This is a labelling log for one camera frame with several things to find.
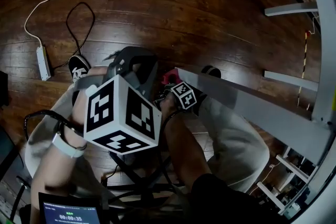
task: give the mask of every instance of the power strip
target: power strip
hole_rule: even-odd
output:
[[[41,79],[46,81],[51,78],[49,64],[47,60],[47,52],[44,46],[36,49],[38,67],[40,69]]]

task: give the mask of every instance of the shoe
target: shoe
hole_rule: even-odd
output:
[[[221,71],[218,68],[215,68],[213,66],[206,66],[202,69],[201,72],[204,74],[216,77],[216,78],[222,77]],[[194,90],[195,97],[197,100],[197,103],[193,106],[193,112],[196,116],[198,116],[199,107],[201,106],[202,102],[207,97],[207,95],[202,93],[200,90],[196,88],[193,88],[193,90]]]
[[[71,56],[68,66],[73,82],[85,77],[90,70],[88,62],[86,62],[86,60],[80,55]]]

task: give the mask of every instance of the black and white pattern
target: black and white pattern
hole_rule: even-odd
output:
[[[126,124],[155,139],[153,108],[131,88],[127,95]]]
[[[149,146],[147,143],[142,142],[122,131],[116,131],[112,134],[94,139],[93,141],[119,153],[138,150]]]
[[[181,97],[181,103],[183,107],[188,108],[189,106],[196,103],[195,96],[193,92],[186,94],[185,96]]]
[[[180,84],[174,86],[171,89],[178,97],[182,96],[183,94],[185,94],[186,92],[190,91],[191,88],[189,87],[189,85],[185,82],[181,82]]]
[[[113,121],[114,81],[89,97],[86,132]]]

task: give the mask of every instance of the pants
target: pants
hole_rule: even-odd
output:
[[[65,118],[72,110],[73,88],[74,85],[71,85],[52,108]],[[230,188],[246,192],[268,162],[267,145],[244,118],[216,100],[206,98],[202,102],[199,118],[213,140],[214,156],[208,161],[211,171]],[[29,137],[25,163],[32,177],[51,144],[55,125],[56,120],[46,116]],[[97,181],[84,157],[78,158],[71,182],[77,186],[76,196],[113,197],[113,194]]]

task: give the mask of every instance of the white watch strap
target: white watch strap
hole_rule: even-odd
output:
[[[53,145],[71,158],[78,158],[84,154],[84,148],[78,149],[70,146],[61,138],[59,132],[57,132],[53,138]]]

